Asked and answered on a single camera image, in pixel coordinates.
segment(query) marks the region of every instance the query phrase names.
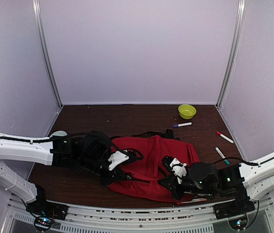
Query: cable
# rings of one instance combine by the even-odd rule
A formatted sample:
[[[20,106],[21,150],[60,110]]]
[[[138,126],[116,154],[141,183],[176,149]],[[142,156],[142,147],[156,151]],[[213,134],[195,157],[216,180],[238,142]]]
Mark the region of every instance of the cable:
[[[19,141],[19,142],[28,142],[28,143],[45,143],[45,142],[53,142],[53,141],[58,141],[58,140],[63,140],[65,138],[72,138],[75,136],[81,136],[81,135],[91,135],[93,137],[99,138],[105,142],[107,142],[110,146],[113,146],[115,149],[117,149],[119,152],[127,155],[129,158],[131,158],[131,154],[129,154],[128,152],[120,149],[114,142],[112,142],[111,140],[108,140],[104,137],[101,137],[99,135],[93,134],[93,133],[73,133],[70,135],[66,135],[66,136],[61,136],[61,137],[54,137],[54,138],[48,138],[48,139],[41,139],[41,140],[29,140],[29,139],[23,139],[23,138],[14,138],[14,137],[6,137],[6,136],[0,136],[0,139],[4,139],[4,140],[12,140],[12,141]],[[136,160],[142,160],[144,158],[143,154],[141,152],[139,152],[136,149],[131,149],[135,152],[137,152],[140,157],[135,157]]]
[[[255,214],[254,216],[254,219],[252,220],[252,222],[247,226],[245,227],[245,229],[248,229],[253,223],[254,221],[257,219],[257,216],[258,216],[258,210],[259,210],[259,200],[258,200],[258,208],[257,208],[257,213]]]
[[[194,195],[194,196],[197,197],[197,198],[204,198],[204,199],[207,199],[207,200],[213,200],[213,199],[215,199],[215,196],[209,196],[209,195],[204,195],[204,196]]]
[[[173,164],[173,165],[171,166],[171,169],[173,169],[175,166],[183,166],[183,164]]]
[[[37,231],[40,232],[46,232],[48,231],[54,224],[55,222],[55,212],[54,210],[52,211],[52,218],[47,217],[47,216],[35,216],[28,208],[28,205],[24,202],[23,199],[21,199],[22,203],[24,204],[24,206],[26,207],[26,211],[29,212],[33,217],[34,217],[34,221],[33,221],[33,226]],[[48,225],[47,228],[42,228],[37,226],[37,224],[43,226],[43,223],[46,223]]]
[[[247,165],[249,165],[249,166],[259,166],[259,164],[257,164],[257,163],[247,162],[247,161],[245,161],[245,160],[243,160],[243,159],[241,159],[241,158],[233,157],[233,156],[231,156],[231,157],[226,157],[226,158],[224,158],[224,159],[220,159],[220,160],[218,160],[218,161],[215,161],[213,164],[220,163],[220,162],[222,162],[222,161],[224,161],[224,160],[226,160],[226,159],[236,159],[236,160],[239,160],[239,161],[241,161],[242,163],[247,164]]]

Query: purple marker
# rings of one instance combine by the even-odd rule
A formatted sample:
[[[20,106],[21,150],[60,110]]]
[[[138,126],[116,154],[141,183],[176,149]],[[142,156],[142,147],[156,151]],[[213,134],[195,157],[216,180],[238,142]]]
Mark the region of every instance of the purple marker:
[[[178,125],[174,125],[174,128],[181,127],[181,126],[187,126],[187,125],[191,125],[191,124],[192,124],[191,122],[178,124]]]

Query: blue marker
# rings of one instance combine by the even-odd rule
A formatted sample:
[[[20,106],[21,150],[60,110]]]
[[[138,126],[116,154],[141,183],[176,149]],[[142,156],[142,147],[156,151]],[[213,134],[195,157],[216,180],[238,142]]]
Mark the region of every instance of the blue marker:
[[[222,159],[225,159],[225,156],[223,155],[223,153],[220,151],[220,149],[218,147],[215,147],[215,150],[219,153],[219,155],[222,157]],[[229,165],[229,161],[227,159],[224,160],[224,162]]]
[[[191,125],[191,124],[192,124],[191,122],[178,124],[178,125],[174,125],[174,128],[181,127],[181,126],[187,126],[187,125]]]

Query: yellow bowl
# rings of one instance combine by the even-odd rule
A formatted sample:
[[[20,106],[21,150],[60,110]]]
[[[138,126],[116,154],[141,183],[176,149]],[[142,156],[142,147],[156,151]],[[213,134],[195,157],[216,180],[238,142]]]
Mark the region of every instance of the yellow bowl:
[[[196,114],[196,109],[188,104],[180,105],[178,110],[180,117],[183,119],[192,119]]]

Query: white panel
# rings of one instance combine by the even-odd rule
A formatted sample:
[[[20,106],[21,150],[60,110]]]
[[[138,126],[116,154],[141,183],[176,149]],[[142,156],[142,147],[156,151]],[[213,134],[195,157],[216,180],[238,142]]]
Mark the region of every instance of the white panel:
[[[214,104],[237,0],[40,0],[64,104]]]
[[[49,137],[20,137],[0,133],[0,137],[14,137],[24,140],[47,140]],[[17,160],[40,163],[50,166],[53,161],[53,142],[28,143],[14,140],[0,139],[0,160]]]
[[[0,132],[44,136],[56,116],[31,0],[0,0]],[[32,163],[8,166],[25,178]],[[0,186],[0,221],[10,193]]]
[[[248,1],[223,114],[246,159],[274,151],[274,1]]]
[[[2,160],[0,160],[0,185],[5,188],[5,191],[12,192],[25,203],[31,203],[36,200],[37,188],[35,184],[27,182],[20,177]]]

